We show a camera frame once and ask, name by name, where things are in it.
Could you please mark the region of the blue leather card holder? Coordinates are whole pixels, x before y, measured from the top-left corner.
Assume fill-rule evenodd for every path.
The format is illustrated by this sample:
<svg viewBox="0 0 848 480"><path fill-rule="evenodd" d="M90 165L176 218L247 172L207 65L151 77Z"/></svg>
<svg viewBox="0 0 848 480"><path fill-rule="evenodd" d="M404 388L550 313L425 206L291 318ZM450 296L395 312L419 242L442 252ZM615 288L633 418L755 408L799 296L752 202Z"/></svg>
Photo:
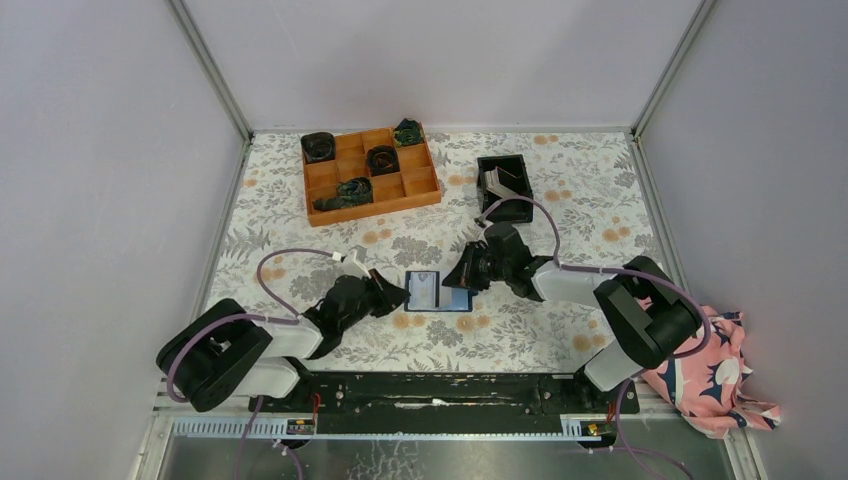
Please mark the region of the blue leather card holder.
<svg viewBox="0 0 848 480"><path fill-rule="evenodd" d="M474 292L442 285L440 271L419 270L405 273L405 289L410 293L405 312L470 313Z"/></svg>

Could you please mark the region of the black plastic card bin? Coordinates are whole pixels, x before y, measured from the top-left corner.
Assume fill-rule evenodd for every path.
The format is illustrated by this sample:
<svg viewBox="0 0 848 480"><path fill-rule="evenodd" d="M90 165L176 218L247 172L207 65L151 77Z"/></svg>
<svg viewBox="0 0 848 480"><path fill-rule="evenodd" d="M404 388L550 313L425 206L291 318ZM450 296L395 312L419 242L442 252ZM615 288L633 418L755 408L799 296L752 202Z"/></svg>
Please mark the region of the black plastic card bin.
<svg viewBox="0 0 848 480"><path fill-rule="evenodd" d="M476 159L477 192L482 213L487 212L497 201L507 199L487 216L487 220L499 223L527 224L533 221L533 205L513 200L513 197L533 197L532 187L521 154L478 157Z"/></svg>

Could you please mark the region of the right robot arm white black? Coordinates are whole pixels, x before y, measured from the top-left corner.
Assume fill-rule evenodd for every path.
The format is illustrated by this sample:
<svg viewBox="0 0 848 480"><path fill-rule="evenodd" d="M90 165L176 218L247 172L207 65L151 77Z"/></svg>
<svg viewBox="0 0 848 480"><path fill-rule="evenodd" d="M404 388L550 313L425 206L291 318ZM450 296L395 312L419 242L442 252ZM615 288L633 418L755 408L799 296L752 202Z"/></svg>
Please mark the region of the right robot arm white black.
<svg viewBox="0 0 848 480"><path fill-rule="evenodd" d="M494 282L505 283L519 298L602 312L614 339L576 371L573 386L575 402L589 412L607 405L624 380L681 355L688 339L708 331L697 302L652 259L637 256L621 268L565 265L533 254L508 223L494 224L482 239L467 243L442 284L484 291Z"/></svg>

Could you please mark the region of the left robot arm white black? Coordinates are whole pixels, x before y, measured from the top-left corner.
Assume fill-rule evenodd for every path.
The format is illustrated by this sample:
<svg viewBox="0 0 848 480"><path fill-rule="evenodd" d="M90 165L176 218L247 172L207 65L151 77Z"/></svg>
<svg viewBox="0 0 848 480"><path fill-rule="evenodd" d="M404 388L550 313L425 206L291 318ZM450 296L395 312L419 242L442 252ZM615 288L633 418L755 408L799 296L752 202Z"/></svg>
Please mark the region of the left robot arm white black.
<svg viewBox="0 0 848 480"><path fill-rule="evenodd" d="M218 301L158 352L168 395L207 412L233 395L272 397L296 411L309 401L310 385L295 361L331 353L344 334L367 317L401 307L408 290L377 270L339 276L325 296L295 319L247 312L237 301Z"/></svg>

